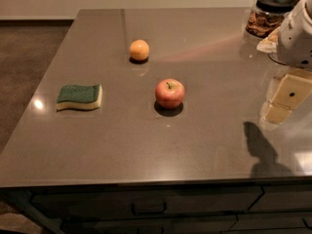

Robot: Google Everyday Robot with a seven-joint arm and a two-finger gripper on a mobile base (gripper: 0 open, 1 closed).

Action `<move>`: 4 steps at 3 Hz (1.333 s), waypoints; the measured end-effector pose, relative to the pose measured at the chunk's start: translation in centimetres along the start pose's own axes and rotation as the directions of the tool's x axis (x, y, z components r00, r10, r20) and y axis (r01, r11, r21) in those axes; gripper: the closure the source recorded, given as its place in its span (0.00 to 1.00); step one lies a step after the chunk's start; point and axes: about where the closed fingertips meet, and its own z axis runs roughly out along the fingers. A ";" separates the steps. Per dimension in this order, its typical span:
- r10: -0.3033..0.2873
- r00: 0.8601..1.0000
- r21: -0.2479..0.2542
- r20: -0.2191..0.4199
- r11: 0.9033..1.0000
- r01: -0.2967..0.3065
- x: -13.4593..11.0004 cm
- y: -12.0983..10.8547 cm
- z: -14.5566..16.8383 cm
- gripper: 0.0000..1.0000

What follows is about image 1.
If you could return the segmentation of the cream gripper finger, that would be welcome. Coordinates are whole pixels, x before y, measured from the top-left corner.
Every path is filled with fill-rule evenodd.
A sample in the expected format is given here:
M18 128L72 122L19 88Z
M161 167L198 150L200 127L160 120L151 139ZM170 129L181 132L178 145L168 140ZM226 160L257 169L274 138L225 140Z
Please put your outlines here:
M281 124L292 114L292 110L271 103L263 105L263 118L273 124Z

